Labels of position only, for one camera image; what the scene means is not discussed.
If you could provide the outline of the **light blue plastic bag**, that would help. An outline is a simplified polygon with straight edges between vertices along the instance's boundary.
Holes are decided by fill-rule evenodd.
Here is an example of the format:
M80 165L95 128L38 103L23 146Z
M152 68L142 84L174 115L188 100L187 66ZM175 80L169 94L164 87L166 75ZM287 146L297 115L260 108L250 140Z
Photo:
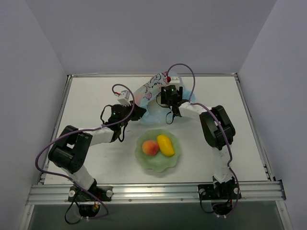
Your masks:
M183 99L188 99L191 91L187 90L183 84L182 78L176 72L170 71L169 74L165 72L158 73L151 77L151 79L142 85L134 92L135 103L141 108L146 109L145 114L140 119L143 125L155 125L165 122L171 122L171 118L167 115L170 112L169 108L165 108L160 102L161 88L168 86L167 76L170 78L177 77L180 86L183 87Z

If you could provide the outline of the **yellow fake lemon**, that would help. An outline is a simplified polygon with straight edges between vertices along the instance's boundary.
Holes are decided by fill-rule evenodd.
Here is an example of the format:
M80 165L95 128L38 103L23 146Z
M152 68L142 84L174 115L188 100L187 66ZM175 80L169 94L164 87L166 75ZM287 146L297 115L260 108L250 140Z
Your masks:
M157 136L157 143L160 151L167 157L172 157L175 154L172 142L169 137L165 135Z

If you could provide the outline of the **pink fake peach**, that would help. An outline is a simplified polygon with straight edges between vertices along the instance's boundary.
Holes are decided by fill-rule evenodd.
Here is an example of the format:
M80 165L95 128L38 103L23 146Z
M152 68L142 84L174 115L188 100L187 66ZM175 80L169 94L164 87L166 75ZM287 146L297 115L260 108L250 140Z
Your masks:
M142 151L148 156L155 156L159 151L158 143L153 140L147 140L142 144Z

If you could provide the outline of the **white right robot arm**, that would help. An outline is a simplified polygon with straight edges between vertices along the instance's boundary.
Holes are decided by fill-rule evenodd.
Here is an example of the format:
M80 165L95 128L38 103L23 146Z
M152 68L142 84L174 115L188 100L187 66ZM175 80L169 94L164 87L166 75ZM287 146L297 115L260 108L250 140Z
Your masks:
M171 109L173 117L187 117L199 121L204 138L213 154L213 192L223 198L230 193L228 181L234 178L230 163L233 159L231 144L236 135L235 128L224 107L206 107L183 99L183 88L174 85L161 88L161 103Z

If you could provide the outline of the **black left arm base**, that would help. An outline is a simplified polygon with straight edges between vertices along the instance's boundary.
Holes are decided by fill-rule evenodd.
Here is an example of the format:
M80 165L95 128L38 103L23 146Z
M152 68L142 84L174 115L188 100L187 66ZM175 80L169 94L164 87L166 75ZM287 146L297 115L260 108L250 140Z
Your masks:
M72 186L68 195L70 205L64 214L64 220L69 225L75 225L81 222L93 219L101 219L109 215L109 209L105 202L110 202L113 196L113 188L91 186L88 191L82 190L80 187ZM73 206L77 207L77 220L71 222L68 220L68 213Z

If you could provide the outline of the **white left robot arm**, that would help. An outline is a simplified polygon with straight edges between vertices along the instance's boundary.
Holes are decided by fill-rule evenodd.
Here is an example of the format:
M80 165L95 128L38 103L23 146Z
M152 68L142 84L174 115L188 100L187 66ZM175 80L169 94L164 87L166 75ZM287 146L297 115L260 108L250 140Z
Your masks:
M102 121L102 127L82 131L73 126L66 126L58 140L48 153L48 159L61 168L80 186L80 196L91 201L96 197L98 188L96 180L89 174L84 162L89 148L101 143L124 141L125 130L129 121L138 121L147 112L129 101L127 105L107 105L111 108L110 118Z

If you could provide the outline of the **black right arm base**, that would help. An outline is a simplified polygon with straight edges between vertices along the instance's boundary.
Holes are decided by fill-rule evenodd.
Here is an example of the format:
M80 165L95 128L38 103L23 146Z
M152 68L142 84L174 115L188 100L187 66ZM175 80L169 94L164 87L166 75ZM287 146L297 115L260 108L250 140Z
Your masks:
M214 181L212 184L199 184L200 207L206 214L214 214L219 219L228 218L242 198L239 183L235 177L227 182Z

